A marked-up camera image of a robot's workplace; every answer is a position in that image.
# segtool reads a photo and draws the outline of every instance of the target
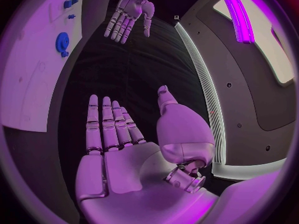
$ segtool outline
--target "gray wall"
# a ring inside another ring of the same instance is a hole
[[[79,223],[79,213],[68,194],[60,168],[57,137],[60,106],[72,68],[90,36],[104,21],[108,2],[83,0],[83,38],[68,58],[56,84],[48,115],[47,133],[4,127],[11,155],[25,182],[43,203],[70,224]]]
[[[236,41],[232,22],[212,8],[218,1],[199,0],[180,23],[201,53],[217,91],[225,125],[226,165],[281,160],[294,131],[294,84],[281,87],[258,48]]]

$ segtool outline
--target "white light strip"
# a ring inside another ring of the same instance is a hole
[[[194,44],[194,42],[192,41],[192,39],[190,38],[190,36],[186,32],[186,30],[182,27],[182,25],[179,22],[176,24],[175,29],[177,30],[178,34],[180,35],[182,41],[184,42],[184,44],[190,54],[190,57],[193,61],[195,69],[197,71],[199,80],[201,82],[204,96],[206,98],[206,104],[207,104],[207,109],[208,109],[208,114],[209,114],[209,119],[210,119],[210,126],[213,131],[213,135],[214,135],[214,137],[216,137],[216,136],[220,137],[219,139],[215,139],[216,145],[219,146],[219,147],[216,146],[216,150],[218,150],[218,153],[216,153],[216,155],[220,155],[219,158],[216,158],[216,162],[217,163],[225,163],[225,159],[226,159],[226,157],[225,157],[226,156],[225,155],[226,154],[225,129],[224,129],[222,111],[221,111],[219,99],[217,96],[217,92],[216,92],[213,80],[211,78],[211,75],[207,69],[207,66],[206,66],[204,60],[202,59],[196,45]],[[198,66],[200,66],[201,69],[203,68],[204,72],[201,72],[198,69]],[[203,78],[205,78],[205,76],[207,76],[208,82],[203,83],[202,80],[203,80]],[[212,101],[209,101],[207,99],[208,93],[213,94]],[[216,110],[211,110],[212,105],[216,105]],[[214,126],[217,128],[217,124],[220,125],[220,130],[218,130],[218,132],[217,132],[217,129],[216,129],[216,131],[214,130]]]
[[[275,172],[283,166],[285,159],[252,166],[228,166],[218,163],[213,163],[212,173],[215,177],[234,179],[234,180],[248,180],[256,176],[264,175],[266,173]]]

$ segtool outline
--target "black fabric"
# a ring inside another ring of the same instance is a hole
[[[192,60],[175,28],[153,19],[150,37],[137,21],[126,44],[103,36],[113,14],[96,30],[79,56],[65,89],[59,121],[59,155],[64,179],[75,201],[75,177],[85,151],[85,124],[89,97],[96,94],[117,100],[134,119],[147,141],[158,144],[156,122],[160,117],[157,90],[167,85],[177,101],[207,123],[208,113],[200,81]],[[206,188],[221,193],[226,185],[212,179],[211,165],[201,173]]]

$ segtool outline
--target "purple light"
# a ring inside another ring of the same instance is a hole
[[[241,0],[224,0],[235,28],[238,42],[254,42],[253,30]]]

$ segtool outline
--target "robotic hand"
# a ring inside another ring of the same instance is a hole
[[[196,193],[203,186],[205,177],[198,169],[209,165],[215,154],[209,126],[200,115],[178,104],[167,86],[158,90],[158,105],[159,146],[145,141],[124,107],[104,97],[102,145],[98,98],[90,97],[86,124],[88,155],[81,159],[76,177],[79,203],[108,195],[113,199],[115,194],[142,191],[144,186],[157,182],[166,189],[172,188],[169,184],[164,186],[168,182],[188,193]]]
[[[134,26],[135,21],[145,15],[144,34],[150,36],[151,18],[154,14],[154,5],[148,0],[120,0],[113,14],[104,36],[108,37],[113,29],[111,39],[124,44]]]

